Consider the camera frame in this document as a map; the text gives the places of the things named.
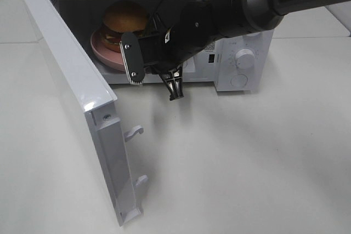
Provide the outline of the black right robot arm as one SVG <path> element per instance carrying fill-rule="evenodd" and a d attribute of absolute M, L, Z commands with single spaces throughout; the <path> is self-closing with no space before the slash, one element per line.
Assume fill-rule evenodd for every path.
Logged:
<path fill-rule="evenodd" d="M 210 43 L 272 30 L 293 12 L 349 0 L 199 0 L 187 3 L 179 19 L 153 35 L 122 35 L 120 48 L 128 82 L 142 84 L 145 75 L 158 75 L 171 100 L 183 97 L 183 67 L 187 59 Z"/>

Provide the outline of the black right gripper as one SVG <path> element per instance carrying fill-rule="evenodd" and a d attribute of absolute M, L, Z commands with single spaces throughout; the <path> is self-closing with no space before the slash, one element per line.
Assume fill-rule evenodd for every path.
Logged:
<path fill-rule="evenodd" d="M 183 67 L 179 66 L 208 46 L 207 20 L 180 20 L 167 31 L 137 36 L 132 32 L 122 34 L 120 50 L 131 85 L 141 85 L 145 68 L 159 73 L 169 91 L 169 99 L 184 97 Z"/>

